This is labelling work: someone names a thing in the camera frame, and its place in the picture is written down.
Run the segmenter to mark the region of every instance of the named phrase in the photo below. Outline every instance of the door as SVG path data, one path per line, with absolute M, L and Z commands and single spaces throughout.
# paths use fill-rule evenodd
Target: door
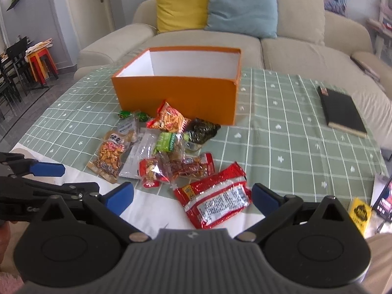
M 67 2 L 80 49 L 114 30 L 109 0 L 68 0 Z

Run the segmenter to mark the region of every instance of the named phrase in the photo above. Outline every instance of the metal bolt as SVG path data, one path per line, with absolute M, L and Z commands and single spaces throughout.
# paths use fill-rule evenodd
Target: metal bolt
M 257 235 L 250 231 L 244 231 L 237 235 L 237 239 L 243 242 L 254 242 L 256 240 Z
M 129 239 L 133 242 L 145 242 L 148 238 L 149 236 L 143 232 L 134 232 L 129 235 Z

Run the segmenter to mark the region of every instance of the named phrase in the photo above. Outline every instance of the open box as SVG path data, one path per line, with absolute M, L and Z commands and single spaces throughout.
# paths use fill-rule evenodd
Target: open box
M 112 77 L 122 110 L 156 111 L 166 100 L 185 117 L 233 125 L 241 50 L 226 47 L 155 47 Z

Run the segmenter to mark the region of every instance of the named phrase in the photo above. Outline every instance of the sofa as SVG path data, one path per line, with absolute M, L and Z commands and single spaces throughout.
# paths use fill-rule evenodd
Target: sofa
M 242 65 L 325 81 L 345 89 L 382 148 L 392 150 L 392 69 L 373 54 L 369 32 L 361 24 L 325 11 L 323 43 L 279 36 L 258 39 L 207 30 L 157 33 L 156 0 L 143 2 L 133 23 L 83 49 L 75 80 L 103 65 L 123 65 L 148 47 L 211 45 L 242 50 Z M 385 92 L 350 59 L 365 62 L 381 77 Z

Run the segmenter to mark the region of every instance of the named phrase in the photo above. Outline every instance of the black notebook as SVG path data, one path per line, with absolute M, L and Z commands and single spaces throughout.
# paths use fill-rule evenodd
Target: black notebook
M 365 125 L 349 95 L 325 87 L 318 87 L 325 120 L 331 128 L 365 138 Z

